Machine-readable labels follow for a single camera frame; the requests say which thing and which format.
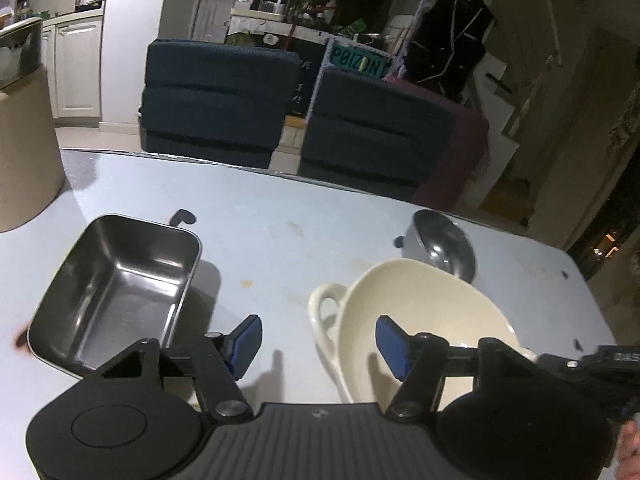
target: green sign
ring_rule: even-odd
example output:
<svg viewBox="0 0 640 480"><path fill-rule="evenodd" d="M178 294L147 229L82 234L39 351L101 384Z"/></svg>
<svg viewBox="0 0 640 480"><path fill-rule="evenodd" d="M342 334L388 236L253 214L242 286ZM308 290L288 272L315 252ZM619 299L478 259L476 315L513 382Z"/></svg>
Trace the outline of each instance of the green sign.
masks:
<svg viewBox="0 0 640 480"><path fill-rule="evenodd" d="M329 62L347 70L382 79L389 68L390 59L364 49L335 43Z"/></svg>

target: maroon cloth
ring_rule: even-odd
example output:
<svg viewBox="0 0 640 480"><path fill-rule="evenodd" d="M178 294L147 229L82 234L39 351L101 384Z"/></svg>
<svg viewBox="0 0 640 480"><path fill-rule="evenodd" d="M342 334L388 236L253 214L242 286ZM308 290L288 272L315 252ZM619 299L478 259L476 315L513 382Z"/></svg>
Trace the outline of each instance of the maroon cloth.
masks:
<svg viewBox="0 0 640 480"><path fill-rule="evenodd" d="M416 205L450 211L488 148L489 121L477 112L403 79L389 76L385 80L421 99L439 103L458 117L435 170L427 182L418 186L411 199Z"/></svg>

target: beige trash can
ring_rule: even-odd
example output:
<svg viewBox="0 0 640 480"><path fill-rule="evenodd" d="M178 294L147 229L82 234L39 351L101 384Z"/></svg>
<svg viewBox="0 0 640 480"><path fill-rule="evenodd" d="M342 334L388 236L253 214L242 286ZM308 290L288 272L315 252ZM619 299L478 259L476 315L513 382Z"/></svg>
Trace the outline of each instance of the beige trash can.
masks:
<svg viewBox="0 0 640 480"><path fill-rule="evenodd" d="M14 80L3 86L0 79L0 232L37 216L55 199L65 181L47 73L40 64L42 21L27 22L19 28L15 25L20 23L11 27L18 31L13 37L6 30L0 31L0 50L13 50L12 56L15 49L20 50L19 70L6 62L18 57L0 53L0 60L5 60L0 67L6 76L4 81L9 76Z"/></svg>

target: table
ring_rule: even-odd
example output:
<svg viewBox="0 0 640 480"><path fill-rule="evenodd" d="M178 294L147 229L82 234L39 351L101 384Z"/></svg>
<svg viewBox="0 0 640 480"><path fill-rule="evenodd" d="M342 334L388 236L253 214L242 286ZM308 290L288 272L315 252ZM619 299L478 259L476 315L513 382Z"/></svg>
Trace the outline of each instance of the table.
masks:
<svg viewBox="0 0 640 480"><path fill-rule="evenodd" d="M262 401L339 402L314 347L306 300L325 282L349 285L400 256L393 240L418 207L171 156L63 150L68 184L39 216L0 234L0 479L32 479L24 447L31 417L75 379L16 348L69 249L96 217L119 213L168 222L180 208L203 243L193 280L213 304L210 330L227 332L248 314L264 324L262 349L240 386ZM614 339L572 260L536 241L459 220L478 260L473 285L536 353L578 358Z"/></svg>

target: round black motor cover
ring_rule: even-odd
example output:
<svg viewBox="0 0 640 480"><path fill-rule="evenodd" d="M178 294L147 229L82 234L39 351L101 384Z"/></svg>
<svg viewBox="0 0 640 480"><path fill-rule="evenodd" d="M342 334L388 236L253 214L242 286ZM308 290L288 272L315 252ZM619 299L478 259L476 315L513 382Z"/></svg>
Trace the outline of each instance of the round black motor cover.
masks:
<svg viewBox="0 0 640 480"><path fill-rule="evenodd" d="M185 465L201 437L197 412L178 397L103 381L71 388L44 407L26 444L44 478L152 480Z"/></svg>
<svg viewBox="0 0 640 480"><path fill-rule="evenodd" d="M454 400L437 433L462 469L487 480L596 479L612 446L594 406L568 388L526 379Z"/></svg>

